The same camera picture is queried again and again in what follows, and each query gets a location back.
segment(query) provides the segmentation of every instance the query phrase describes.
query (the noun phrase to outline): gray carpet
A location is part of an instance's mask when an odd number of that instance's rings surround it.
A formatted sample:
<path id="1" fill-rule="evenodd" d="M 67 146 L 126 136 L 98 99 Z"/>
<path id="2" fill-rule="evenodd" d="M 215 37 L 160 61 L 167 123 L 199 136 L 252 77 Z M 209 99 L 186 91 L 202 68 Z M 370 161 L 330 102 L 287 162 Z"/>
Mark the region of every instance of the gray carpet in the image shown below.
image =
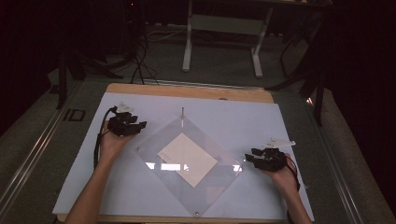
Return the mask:
<path id="1" fill-rule="evenodd" d="M 159 38 L 162 36 L 150 36 L 150 39 Z M 278 62 L 279 53 L 284 47 L 280 36 L 270 36 L 264 40 L 260 53 L 264 72 L 262 79 L 254 77 L 250 60 L 249 46 L 255 44 L 254 38 L 245 38 L 236 46 L 224 41 L 209 42 L 208 38 L 207 34 L 195 35 L 189 73 L 181 71 L 185 44 L 182 35 L 149 42 L 145 58 L 145 65 L 149 69 L 143 70 L 143 76 L 155 76 L 151 70 L 155 69 L 159 80 L 255 87 L 271 86 L 285 80 Z M 302 43 L 301 46 L 292 47 L 285 55 L 288 71 L 299 62 L 304 48 Z M 67 109 L 86 111 L 83 121 L 63 120 L 56 127 L 35 169 L 10 207 L 4 223 L 51 223 L 54 220 L 51 213 L 53 205 L 107 84 L 130 82 L 135 67 L 135 64 L 131 64 L 118 71 L 118 74 L 125 76 L 122 80 L 98 77 L 94 72 L 84 82 L 69 80 L 75 83 L 70 89 L 74 91 L 69 92 L 70 101 L 64 111 L 55 109 L 56 96 L 47 93 L 2 136 L 0 190 L 3 191 L 53 116 L 62 119 Z M 312 118 L 312 108 L 297 94 L 300 86 L 301 83 L 297 83 L 283 91 L 274 92 L 274 99 L 280 105 L 290 139 L 298 143 L 294 151 L 304 182 L 309 186 L 307 194 L 316 223 L 350 223 L 339 189 L 334 185 L 334 176 L 329 169 L 331 165 L 326 160 L 327 149 L 332 151 L 337 161 L 360 211 L 362 222 L 395 223 L 331 93 L 326 91 L 322 113 L 324 126 L 319 128 Z"/>

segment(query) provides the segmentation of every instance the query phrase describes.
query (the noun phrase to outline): transparent acrylic sheet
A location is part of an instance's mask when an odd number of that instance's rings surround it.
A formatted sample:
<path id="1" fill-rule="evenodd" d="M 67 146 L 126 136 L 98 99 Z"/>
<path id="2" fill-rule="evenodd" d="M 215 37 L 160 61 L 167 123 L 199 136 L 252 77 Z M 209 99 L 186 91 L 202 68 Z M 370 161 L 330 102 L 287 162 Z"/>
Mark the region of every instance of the transparent acrylic sheet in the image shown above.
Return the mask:
<path id="1" fill-rule="evenodd" d="M 169 169 L 169 164 L 158 155 L 182 133 L 217 161 L 195 187 L 177 173 L 177 167 L 184 164 Z M 194 217 L 200 217 L 242 171 L 238 161 L 186 117 L 183 127 L 182 119 L 175 119 L 145 140 L 138 146 L 138 154 Z"/>

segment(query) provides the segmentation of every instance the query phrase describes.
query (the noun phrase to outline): metal frame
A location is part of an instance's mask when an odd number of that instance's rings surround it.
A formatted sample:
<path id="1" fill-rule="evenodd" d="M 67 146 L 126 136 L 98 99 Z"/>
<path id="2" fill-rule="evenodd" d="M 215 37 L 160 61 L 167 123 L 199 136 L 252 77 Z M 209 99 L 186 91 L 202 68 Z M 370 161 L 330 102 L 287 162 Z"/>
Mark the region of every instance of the metal frame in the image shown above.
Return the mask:
<path id="1" fill-rule="evenodd" d="M 260 64 L 259 52 L 260 48 L 262 47 L 262 41 L 264 39 L 269 20 L 271 19 L 272 12 L 273 9 L 269 8 L 264 21 L 196 15 L 192 13 L 192 0 L 189 0 L 189 14 L 187 19 L 187 42 L 184 51 L 182 70 L 184 72 L 190 71 L 192 29 L 243 35 L 257 35 L 259 39 L 256 47 L 251 49 L 251 57 L 254 65 L 255 76 L 257 78 L 261 78 L 262 66 Z"/>

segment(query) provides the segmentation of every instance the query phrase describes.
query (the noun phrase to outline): white board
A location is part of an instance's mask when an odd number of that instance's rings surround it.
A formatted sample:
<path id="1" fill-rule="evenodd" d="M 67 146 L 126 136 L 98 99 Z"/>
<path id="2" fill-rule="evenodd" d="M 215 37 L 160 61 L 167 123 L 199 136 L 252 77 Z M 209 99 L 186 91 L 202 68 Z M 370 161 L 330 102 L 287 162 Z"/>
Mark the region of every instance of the white board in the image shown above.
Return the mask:
<path id="1" fill-rule="evenodd" d="M 201 217 L 286 219 L 286 204 L 271 179 L 256 170 L 252 163 L 243 162 L 245 153 L 251 154 L 250 149 L 253 147 L 262 148 L 271 138 L 292 140 L 288 138 L 278 105 L 122 93 L 105 93 L 102 98 L 64 182 L 53 209 L 54 214 L 67 214 L 90 178 L 96 135 L 103 116 L 110 107 L 120 102 L 133 107 L 133 114 L 138 116 L 138 121 L 147 121 L 148 125 L 127 144 L 115 162 L 106 185 L 100 212 L 102 215 L 191 217 L 191 213 L 151 172 L 135 150 L 139 143 L 171 120 L 180 118 L 181 108 L 184 107 L 186 117 L 243 163 L 242 173 Z M 295 161 L 291 147 L 282 147 L 280 150 L 289 153 Z M 299 180 L 304 206 L 314 220 L 300 175 Z"/>

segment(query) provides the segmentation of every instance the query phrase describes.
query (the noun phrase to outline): dark background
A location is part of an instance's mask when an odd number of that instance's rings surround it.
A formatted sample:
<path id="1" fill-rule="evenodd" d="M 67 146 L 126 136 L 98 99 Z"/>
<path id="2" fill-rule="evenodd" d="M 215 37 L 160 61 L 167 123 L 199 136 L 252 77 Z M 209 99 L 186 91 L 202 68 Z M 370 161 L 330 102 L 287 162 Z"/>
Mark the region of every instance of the dark background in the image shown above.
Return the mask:
<path id="1" fill-rule="evenodd" d="M 58 66 L 60 36 L 72 39 L 73 46 L 92 57 L 103 56 L 104 46 L 86 1 L 2 0 L 0 4 L 3 134 L 50 88 L 47 74 Z M 334 5 L 339 10 L 323 22 L 304 61 L 326 68 L 326 87 L 396 214 L 392 179 L 396 176 L 396 6 L 392 0 L 334 1 Z M 183 0 L 149 0 L 147 21 L 185 24 L 186 8 Z"/>

